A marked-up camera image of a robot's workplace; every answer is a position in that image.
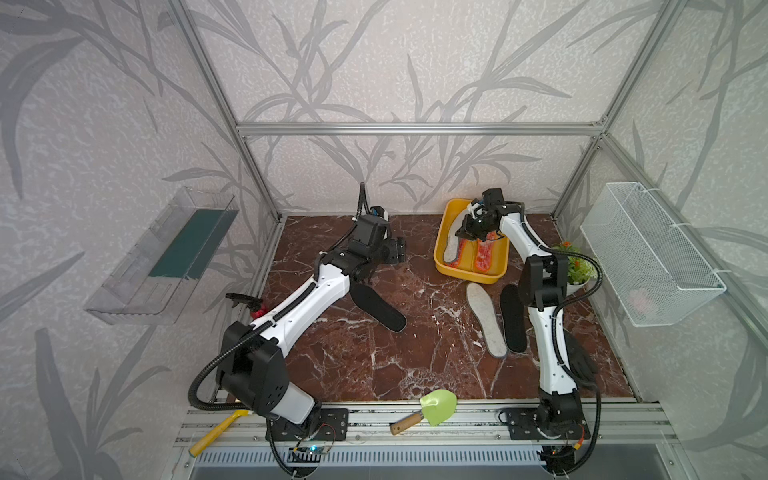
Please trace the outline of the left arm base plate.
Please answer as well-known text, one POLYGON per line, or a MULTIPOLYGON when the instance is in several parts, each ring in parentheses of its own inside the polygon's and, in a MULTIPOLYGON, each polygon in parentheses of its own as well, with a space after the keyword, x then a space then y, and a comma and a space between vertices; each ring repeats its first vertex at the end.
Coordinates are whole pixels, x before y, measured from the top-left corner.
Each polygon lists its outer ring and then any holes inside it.
POLYGON ((349 427, 350 411, 346 408, 314 409, 301 424, 294 424, 278 417, 267 423, 266 438, 278 442, 317 439, 344 441, 349 427))

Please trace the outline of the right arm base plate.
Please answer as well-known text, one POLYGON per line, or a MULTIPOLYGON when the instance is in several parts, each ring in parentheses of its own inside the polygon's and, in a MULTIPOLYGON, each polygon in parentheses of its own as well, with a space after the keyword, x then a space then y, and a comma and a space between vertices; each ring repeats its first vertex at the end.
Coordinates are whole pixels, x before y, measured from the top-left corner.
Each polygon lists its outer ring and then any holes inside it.
POLYGON ((507 407, 497 411, 496 418, 508 432, 511 440, 563 441, 569 444, 584 442, 592 435, 585 420, 550 426, 545 429, 537 421, 537 409, 532 407, 507 407))

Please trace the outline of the red insole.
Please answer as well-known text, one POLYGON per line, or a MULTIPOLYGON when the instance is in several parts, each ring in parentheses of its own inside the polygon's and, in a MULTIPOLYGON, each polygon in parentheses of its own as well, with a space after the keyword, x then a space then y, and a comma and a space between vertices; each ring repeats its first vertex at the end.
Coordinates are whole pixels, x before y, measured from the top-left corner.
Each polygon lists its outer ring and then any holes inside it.
POLYGON ((493 248, 496 238, 478 240, 474 257, 474 270, 479 273, 488 273, 493 262, 493 248))
POLYGON ((472 241, 468 241, 466 239, 460 238, 458 240, 457 248, 456 248, 456 256, 455 258, 448 263, 448 266, 452 268, 459 268, 460 264, 462 262, 462 257, 464 255, 464 251, 468 245, 471 245, 472 241))

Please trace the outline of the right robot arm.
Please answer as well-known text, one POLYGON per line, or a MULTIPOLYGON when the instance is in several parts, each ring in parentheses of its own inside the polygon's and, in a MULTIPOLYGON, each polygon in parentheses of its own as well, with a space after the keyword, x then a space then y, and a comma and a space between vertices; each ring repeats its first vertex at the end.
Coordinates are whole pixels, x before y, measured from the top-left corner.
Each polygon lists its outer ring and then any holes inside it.
POLYGON ((539 405, 533 427, 545 438, 562 438, 585 429, 579 390, 597 390, 597 364, 578 340, 564 328, 569 259, 548 247, 534 232, 520 202, 508 201, 502 190, 490 188, 471 201, 462 217, 457 238, 488 240, 491 234, 507 238, 524 261, 516 284, 502 291, 500 306, 507 346, 527 348, 525 319, 533 326, 539 357, 539 405))

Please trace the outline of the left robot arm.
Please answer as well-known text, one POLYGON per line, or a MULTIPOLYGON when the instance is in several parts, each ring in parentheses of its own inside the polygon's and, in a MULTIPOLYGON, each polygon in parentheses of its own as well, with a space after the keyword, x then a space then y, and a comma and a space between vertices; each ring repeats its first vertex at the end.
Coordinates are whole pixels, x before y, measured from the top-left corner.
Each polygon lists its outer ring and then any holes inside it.
POLYGON ((286 366, 290 351, 345 296, 387 329, 402 331, 405 316, 369 282, 378 266, 396 265, 405 257, 404 238, 392 235, 386 210, 370 205, 361 187, 351 228, 318 255, 301 287, 254 322, 235 322, 227 328, 220 353, 189 387, 190 406, 201 411, 246 408, 268 420, 313 429, 320 402, 290 381, 286 366))

